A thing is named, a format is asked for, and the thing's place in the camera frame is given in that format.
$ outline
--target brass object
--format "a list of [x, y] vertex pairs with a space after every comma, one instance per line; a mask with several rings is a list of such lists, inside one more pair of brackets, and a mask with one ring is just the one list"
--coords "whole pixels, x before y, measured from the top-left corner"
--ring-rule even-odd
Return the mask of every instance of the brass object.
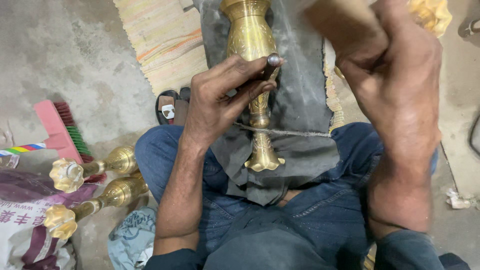
[[148, 186], [139, 172], [130, 177], [117, 178], [110, 182], [97, 198], [70, 209], [64, 205], [50, 207], [45, 213], [44, 225], [52, 237], [68, 239], [77, 229], [77, 222], [84, 217], [95, 214], [105, 207], [126, 206], [145, 192], [148, 192]]
[[[271, 0], [223, 0], [220, 3], [220, 10], [231, 22], [227, 57], [239, 54], [245, 60], [253, 61], [277, 52], [272, 30], [265, 21], [270, 5]], [[278, 69], [270, 78], [275, 79], [277, 75]], [[268, 128], [269, 94], [265, 92], [250, 103], [250, 126]], [[253, 151], [245, 162], [245, 167], [259, 172], [265, 169], [275, 170], [280, 164], [285, 164], [285, 160], [274, 152], [269, 135], [253, 132]]]
[[343, 75], [342, 71], [341, 71], [337, 66], [335, 66], [334, 70], [335, 70], [335, 74], [336, 74], [340, 79], [344, 79], [344, 80], [345, 80], [345, 76]]
[[447, 9], [447, 0], [410, 0], [408, 11], [415, 22], [441, 37], [452, 21], [452, 15]]
[[94, 160], [86, 164], [77, 164], [74, 159], [63, 158], [53, 163], [50, 178], [55, 182], [54, 187], [65, 193], [76, 191], [84, 179], [105, 171], [114, 171], [120, 174], [129, 174], [138, 169], [133, 146], [121, 146], [113, 151], [104, 160]]

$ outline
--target hand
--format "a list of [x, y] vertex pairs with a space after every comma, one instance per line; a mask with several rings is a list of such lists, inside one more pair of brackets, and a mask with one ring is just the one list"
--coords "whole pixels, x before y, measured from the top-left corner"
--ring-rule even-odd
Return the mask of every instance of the hand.
[[[274, 80], [254, 80], [265, 69], [266, 59], [248, 62], [240, 55], [232, 55], [192, 78], [192, 96], [182, 134], [182, 140], [188, 140], [187, 145], [206, 151], [251, 101], [276, 88]], [[227, 96], [235, 88], [237, 94]]]
[[406, 1], [379, 0], [373, 9], [390, 37], [382, 66], [370, 72], [342, 58], [337, 66], [383, 140], [387, 156], [429, 166], [441, 138], [438, 88], [442, 46], [413, 22]]

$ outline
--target black cloth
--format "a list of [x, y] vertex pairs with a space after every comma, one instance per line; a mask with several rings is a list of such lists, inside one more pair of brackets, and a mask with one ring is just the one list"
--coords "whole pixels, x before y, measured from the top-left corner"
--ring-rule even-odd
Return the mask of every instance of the black cloth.
[[[201, 15], [207, 64], [213, 67], [227, 56], [230, 22], [218, 10], [221, 0], [193, 2]], [[291, 12], [294, 2], [275, 0], [266, 15], [278, 53], [287, 60], [277, 77], [278, 89], [270, 94], [269, 128], [328, 133], [333, 114], [326, 105], [323, 39]], [[248, 125], [248, 117], [246, 109], [238, 122]], [[339, 161], [335, 141], [327, 137], [271, 135], [271, 139], [286, 163], [262, 172], [243, 166], [252, 152], [250, 131], [234, 125], [213, 143], [211, 149], [230, 178], [227, 194], [274, 204], [288, 188], [311, 182]]]

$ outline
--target knee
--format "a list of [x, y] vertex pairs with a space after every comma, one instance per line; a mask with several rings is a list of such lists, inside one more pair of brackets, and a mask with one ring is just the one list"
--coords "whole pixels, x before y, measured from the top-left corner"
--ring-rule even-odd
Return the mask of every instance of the knee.
[[183, 131], [182, 126], [160, 125], [143, 134], [135, 144], [135, 157], [138, 162], [151, 158], [158, 149], [167, 149], [176, 143]]
[[376, 133], [372, 124], [364, 122], [353, 122], [334, 129], [332, 131], [332, 137], [335, 139], [335, 137], [347, 134], [364, 137], [372, 133]]

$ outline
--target forearm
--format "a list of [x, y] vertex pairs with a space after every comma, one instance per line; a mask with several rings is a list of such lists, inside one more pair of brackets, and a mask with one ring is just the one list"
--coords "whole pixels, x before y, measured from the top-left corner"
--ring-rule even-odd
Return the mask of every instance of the forearm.
[[202, 172], [206, 149], [182, 135], [177, 157], [158, 206], [154, 255], [195, 250], [202, 215]]
[[432, 221], [430, 184], [429, 159], [403, 161], [384, 153], [368, 187], [374, 235], [380, 239], [402, 228], [427, 232]]

